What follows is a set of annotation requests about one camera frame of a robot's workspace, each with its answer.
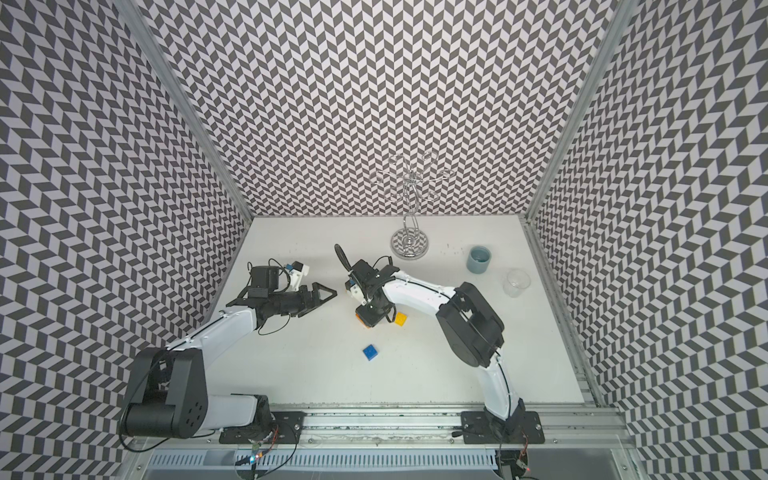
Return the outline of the blue lego brick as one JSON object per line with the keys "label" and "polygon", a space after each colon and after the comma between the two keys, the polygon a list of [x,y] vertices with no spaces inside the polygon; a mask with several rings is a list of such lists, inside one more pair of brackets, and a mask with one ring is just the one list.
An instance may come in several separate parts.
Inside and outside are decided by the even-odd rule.
{"label": "blue lego brick", "polygon": [[368,361],[373,360],[378,355],[378,350],[372,344],[366,346],[362,352]]}

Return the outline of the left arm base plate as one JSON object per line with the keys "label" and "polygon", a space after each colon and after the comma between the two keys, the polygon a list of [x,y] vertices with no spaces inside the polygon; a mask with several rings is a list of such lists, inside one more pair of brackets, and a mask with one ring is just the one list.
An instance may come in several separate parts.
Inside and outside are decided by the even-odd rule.
{"label": "left arm base plate", "polygon": [[251,424],[228,427],[219,435],[220,444],[245,445],[265,442],[268,446],[296,444],[300,439],[306,413],[304,411],[275,411],[262,415]]}

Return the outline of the aluminium front rail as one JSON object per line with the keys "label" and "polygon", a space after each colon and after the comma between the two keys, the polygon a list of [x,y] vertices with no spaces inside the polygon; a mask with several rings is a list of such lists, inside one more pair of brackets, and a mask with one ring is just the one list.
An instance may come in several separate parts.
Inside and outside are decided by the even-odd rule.
{"label": "aluminium front rail", "polygon": [[[452,432],[459,428],[463,411],[480,411],[477,405],[375,405],[347,408],[305,408],[306,418],[299,444],[318,448],[447,448],[465,444]],[[615,408],[587,404],[534,403],[526,411],[539,414],[545,443],[491,444],[510,449],[607,449],[632,448],[634,442],[623,416]]]}

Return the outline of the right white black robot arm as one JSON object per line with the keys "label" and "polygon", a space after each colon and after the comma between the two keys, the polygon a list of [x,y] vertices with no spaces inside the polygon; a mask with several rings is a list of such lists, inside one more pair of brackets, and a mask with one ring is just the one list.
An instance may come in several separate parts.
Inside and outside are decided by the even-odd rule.
{"label": "right white black robot arm", "polygon": [[387,264],[376,269],[364,260],[343,259],[345,289],[359,302],[356,316],[373,328],[392,322],[403,307],[434,317],[451,351],[475,369],[492,435],[508,442],[521,426],[526,407],[503,364],[504,324],[479,289],[469,282],[458,287],[432,284]]}

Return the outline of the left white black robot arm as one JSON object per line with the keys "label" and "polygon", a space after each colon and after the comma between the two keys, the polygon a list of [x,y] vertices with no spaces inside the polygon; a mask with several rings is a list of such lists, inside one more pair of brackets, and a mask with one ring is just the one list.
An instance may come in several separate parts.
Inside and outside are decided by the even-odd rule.
{"label": "left white black robot arm", "polygon": [[262,394],[211,394],[207,370],[240,339],[272,316],[302,317],[337,296],[314,282],[296,291],[245,287],[219,316],[162,348],[134,359],[119,418],[118,436],[193,438],[219,431],[221,441],[259,441],[274,435],[277,421]]}

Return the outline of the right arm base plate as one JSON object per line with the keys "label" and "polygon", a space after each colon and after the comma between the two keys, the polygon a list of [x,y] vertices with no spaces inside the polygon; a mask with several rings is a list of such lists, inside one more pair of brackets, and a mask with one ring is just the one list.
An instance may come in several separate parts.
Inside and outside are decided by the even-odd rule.
{"label": "right arm base plate", "polygon": [[543,426],[535,411],[523,412],[510,425],[485,411],[463,411],[459,428],[452,432],[452,436],[461,437],[470,445],[545,443]]}

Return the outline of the orange lego brick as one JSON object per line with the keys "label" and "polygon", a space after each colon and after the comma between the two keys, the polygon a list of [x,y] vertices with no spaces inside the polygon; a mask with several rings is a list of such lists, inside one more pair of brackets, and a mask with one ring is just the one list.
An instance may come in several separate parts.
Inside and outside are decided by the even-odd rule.
{"label": "orange lego brick", "polygon": [[355,316],[356,316],[356,318],[358,319],[358,321],[359,321],[359,322],[360,322],[360,323],[361,323],[361,324],[362,324],[362,325],[363,325],[363,326],[364,326],[366,329],[370,329],[370,328],[372,328],[372,327],[371,327],[371,325],[369,324],[369,322],[368,322],[368,321],[367,321],[367,320],[364,318],[364,316],[362,316],[362,315],[361,315],[359,312],[357,312],[357,311],[356,311],[356,312],[355,312]]}

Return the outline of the teal ceramic cup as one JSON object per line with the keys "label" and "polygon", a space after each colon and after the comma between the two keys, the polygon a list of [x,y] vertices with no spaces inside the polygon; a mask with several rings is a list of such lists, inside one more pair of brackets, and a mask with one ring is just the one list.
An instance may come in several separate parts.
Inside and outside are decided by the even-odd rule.
{"label": "teal ceramic cup", "polygon": [[485,246],[473,246],[468,253],[466,268],[469,272],[480,275],[487,271],[492,259],[492,252]]}

